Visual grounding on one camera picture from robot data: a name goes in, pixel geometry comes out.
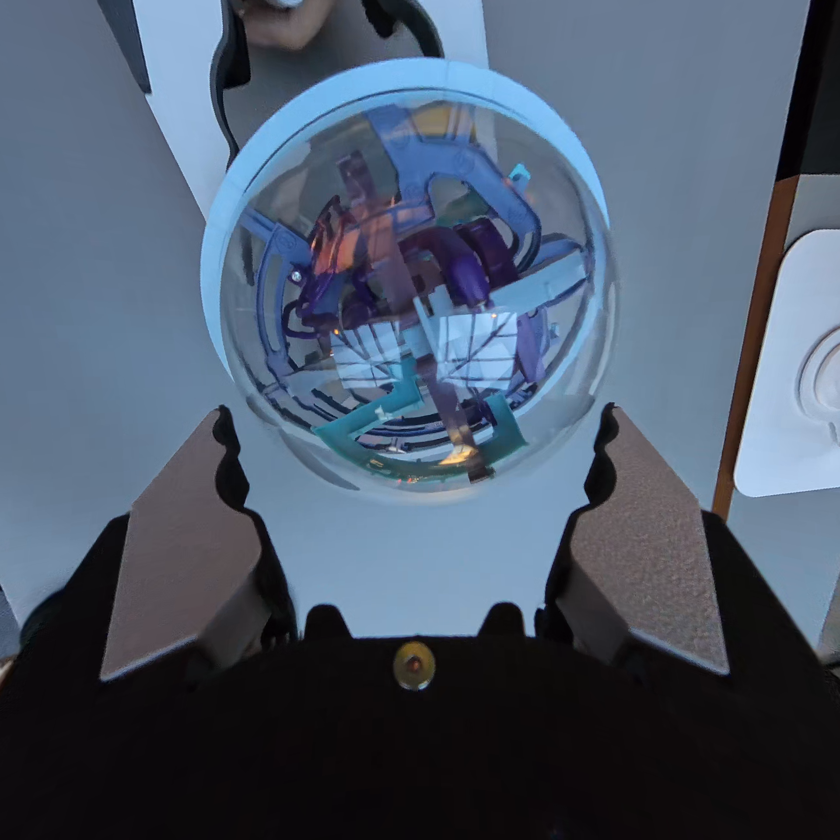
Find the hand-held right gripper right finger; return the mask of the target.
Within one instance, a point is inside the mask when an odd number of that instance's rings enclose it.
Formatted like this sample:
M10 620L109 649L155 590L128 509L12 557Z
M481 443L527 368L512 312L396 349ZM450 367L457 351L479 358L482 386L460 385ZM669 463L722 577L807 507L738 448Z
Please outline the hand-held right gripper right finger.
M730 672L698 499L624 410L607 404L539 609L539 637L613 665L652 648Z

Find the black mouse pad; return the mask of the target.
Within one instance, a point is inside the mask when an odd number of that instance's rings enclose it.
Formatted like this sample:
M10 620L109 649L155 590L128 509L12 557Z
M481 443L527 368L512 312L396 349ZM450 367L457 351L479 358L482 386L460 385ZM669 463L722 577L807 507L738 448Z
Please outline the black mouse pad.
M839 173L839 2L812 1L774 180Z

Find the clear plastic maze ball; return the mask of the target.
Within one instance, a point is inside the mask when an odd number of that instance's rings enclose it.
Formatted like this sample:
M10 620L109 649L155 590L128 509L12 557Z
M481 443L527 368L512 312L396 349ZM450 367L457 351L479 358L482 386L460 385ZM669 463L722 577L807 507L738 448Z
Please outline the clear plastic maze ball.
M528 88L451 59L343 71L235 156L201 255L252 412L354 495L509 481L592 411L618 301L591 157Z

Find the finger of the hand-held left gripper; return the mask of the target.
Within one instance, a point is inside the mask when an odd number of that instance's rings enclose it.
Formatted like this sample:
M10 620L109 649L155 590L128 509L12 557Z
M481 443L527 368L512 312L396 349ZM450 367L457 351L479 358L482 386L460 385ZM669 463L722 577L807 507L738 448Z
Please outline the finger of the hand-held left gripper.
M384 39L403 27L425 57L490 66L481 1L362 1L362 7Z
M199 209L208 212L238 143L229 127L224 85L241 20L228 1L134 1L146 94Z

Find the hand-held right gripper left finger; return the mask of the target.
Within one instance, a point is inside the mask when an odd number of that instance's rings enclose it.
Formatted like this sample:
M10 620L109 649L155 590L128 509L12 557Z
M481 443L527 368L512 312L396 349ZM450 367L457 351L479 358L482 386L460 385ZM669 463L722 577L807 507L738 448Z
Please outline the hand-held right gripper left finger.
M225 669L295 639L295 606L226 406L207 414L132 504L100 680L187 652Z

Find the white document stand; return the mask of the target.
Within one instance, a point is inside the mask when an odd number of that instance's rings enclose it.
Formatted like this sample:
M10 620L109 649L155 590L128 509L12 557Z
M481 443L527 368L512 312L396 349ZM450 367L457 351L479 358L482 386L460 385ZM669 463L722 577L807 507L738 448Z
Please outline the white document stand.
M746 497L839 486L839 232L784 255L733 478Z

